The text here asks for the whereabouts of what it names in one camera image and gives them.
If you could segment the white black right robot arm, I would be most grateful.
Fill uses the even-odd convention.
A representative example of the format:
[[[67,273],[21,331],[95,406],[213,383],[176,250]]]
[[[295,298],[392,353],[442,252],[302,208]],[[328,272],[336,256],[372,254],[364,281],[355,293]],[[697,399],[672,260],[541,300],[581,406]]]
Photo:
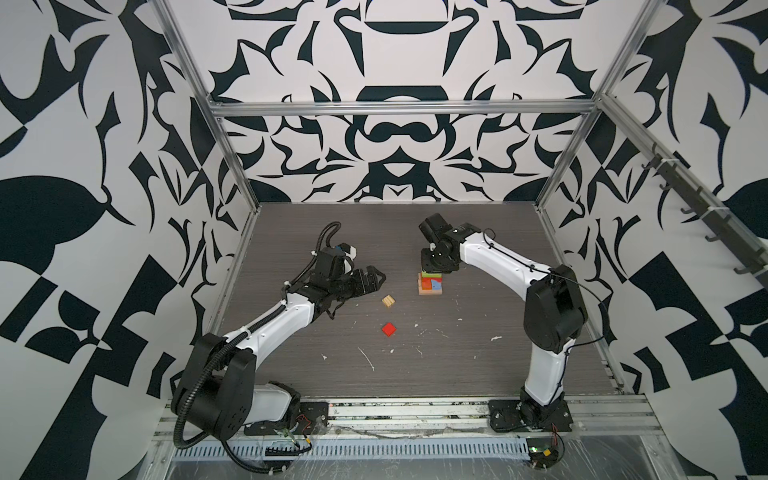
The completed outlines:
[[[453,226],[439,214],[423,220],[419,230],[428,242],[421,250],[423,272],[449,274],[466,264],[524,301],[523,328],[532,353],[521,403],[539,416],[553,410],[564,399],[567,358],[588,320],[573,270],[535,262],[498,243],[488,229],[469,223]]]

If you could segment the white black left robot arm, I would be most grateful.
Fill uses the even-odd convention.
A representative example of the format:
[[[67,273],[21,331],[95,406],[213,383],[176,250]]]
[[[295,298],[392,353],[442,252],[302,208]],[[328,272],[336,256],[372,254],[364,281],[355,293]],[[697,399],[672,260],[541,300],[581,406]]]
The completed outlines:
[[[256,386],[261,363],[320,316],[333,318],[347,300],[375,293],[385,281],[374,266],[307,271],[286,281],[281,300],[255,320],[223,336],[208,333],[198,339],[171,401],[174,445],[188,449],[208,437],[228,440],[247,423],[281,422],[296,394],[276,384]],[[261,393],[267,400],[258,419],[250,413]]]

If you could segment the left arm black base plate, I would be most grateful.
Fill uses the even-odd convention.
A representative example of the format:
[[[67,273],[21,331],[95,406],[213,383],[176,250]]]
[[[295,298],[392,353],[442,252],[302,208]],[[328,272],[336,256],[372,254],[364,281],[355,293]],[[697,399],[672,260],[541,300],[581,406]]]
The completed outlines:
[[[244,428],[246,436],[281,435],[290,432],[293,435],[313,434],[328,424],[329,403],[300,401],[289,406],[284,416],[277,421],[260,421]]]

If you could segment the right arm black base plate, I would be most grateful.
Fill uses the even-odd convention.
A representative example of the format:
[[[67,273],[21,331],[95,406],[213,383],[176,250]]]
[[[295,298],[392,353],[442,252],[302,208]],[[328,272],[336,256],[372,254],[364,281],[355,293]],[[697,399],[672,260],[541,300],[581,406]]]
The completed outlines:
[[[542,406],[533,399],[490,400],[489,426],[497,433],[571,432],[573,417],[564,396]]]

